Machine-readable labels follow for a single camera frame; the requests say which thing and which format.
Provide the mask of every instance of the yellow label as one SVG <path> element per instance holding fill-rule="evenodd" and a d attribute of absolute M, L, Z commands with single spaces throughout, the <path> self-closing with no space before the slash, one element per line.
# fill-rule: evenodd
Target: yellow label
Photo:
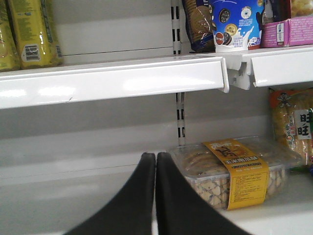
<path fill-rule="evenodd" d="M 261 204 L 268 185 L 268 164 L 233 139 L 204 142 L 230 173 L 228 210 Z"/>
<path fill-rule="evenodd" d="M 4 0 L 0 0 L 0 71 L 18 70 L 20 60 L 6 11 Z"/>
<path fill-rule="evenodd" d="M 225 27 L 225 32 L 229 33 L 230 36 L 234 36 L 237 33 L 237 30 L 237 26 L 233 23 L 230 23 Z"/>
<path fill-rule="evenodd" d="M 50 0 L 9 0 L 23 69 L 60 64 Z"/>

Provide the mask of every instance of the food package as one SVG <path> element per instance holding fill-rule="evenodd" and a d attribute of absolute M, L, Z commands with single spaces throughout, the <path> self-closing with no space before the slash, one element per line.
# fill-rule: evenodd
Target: food package
<path fill-rule="evenodd" d="M 236 140 L 268 164 L 266 200 L 283 189 L 288 180 L 289 168 L 303 163 L 299 154 L 274 141 L 260 137 Z M 227 208 L 230 195 L 229 171 L 203 143 L 179 146 L 169 152 L 182 175 L 203 200 L 216 209 Z"/>
<path fill-rule="evenodd" d="M 262 47 L 313 44 L 313 17 L 296 17 L 263 26 Z"/>
<path fill-rule="evenodd" d="M 8 0 L 22 69 L 52 67 L 63 61 L 51 1 Z"/>
<path fill-rule="evenodd" d="M 313 0 L 267 0 L 270 5 L 266 11 L 273 14 L 273 22 L 284 21 L 291 18 L 312 16 Z"/>
<path fill-rule="evenodd" d="M 5 0 L 0 0 L 0 71 L 19 69 L 19 55 L 13 40 Z"/>
<path fill-rule="evenodd" d="M 291 18 L 313 14 L 313 0 L 290 0 Z"/>
<path fill-rule="evenodd" d="M 210 0 L 216 52 L 260 48 L 263 0 Z"/>
<path fill-rule="evenodd" d="M 182 0 L 186 15 L 186 31 L 195 52 L 214 51 L 211 13 L 207 0 Z"/>
<path fill-rule="evenodd" d="M 275 139 L 313 162 L 313 89 L 273 91 L 270 106 Z"/>

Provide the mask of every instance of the yellow package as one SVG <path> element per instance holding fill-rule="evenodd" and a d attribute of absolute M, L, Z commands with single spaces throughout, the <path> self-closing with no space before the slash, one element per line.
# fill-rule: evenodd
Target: yellow package
<path fill-rule="evenodd" d="M 313 89 L 273 91 L 269 96 L 275 139 L 313 163 Z"/>
<path fill-rule="evenodd" d="M 19 69 L 19 56 L 12 37 L 5 0 L 0 0 L 0 71 Z"/>
<path fill-rule="evenodd" d="M 8 0 L 22 69 L 62 63 L 50 0 Z"/>

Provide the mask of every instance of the blue snack package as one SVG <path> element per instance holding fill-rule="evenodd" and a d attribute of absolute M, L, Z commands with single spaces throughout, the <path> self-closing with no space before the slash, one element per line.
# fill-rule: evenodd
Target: blue snack package
<path fill-rule="evenodd" d="M 186 31 L 195 52 L 212 52 L 215 49 L 211 13 L 208 0 L 182 0 L 186 15 Z"/>

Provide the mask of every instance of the milk splash graphic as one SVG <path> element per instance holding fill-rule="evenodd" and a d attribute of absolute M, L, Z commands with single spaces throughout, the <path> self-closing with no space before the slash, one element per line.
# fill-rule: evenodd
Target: milk splash graphic
<path fill-rule="evenodd" d="M 216 51 L 218 52 L 227 52 L 227 51 L 240 51 L 240 50 L 248 50 L 248 47 L 252 44 L 256 43 L 257 38 L 253 37 L 249 40 L 249 36 L 253 31 L 254 26 L 244 35 L 241 35 L 241 28 L 237 30 L 237 33 L 232 36 L 232 42 L 229 45 L 218 45 L 215 40 L 214 35 L 214 42 L 216 46 Z"/>

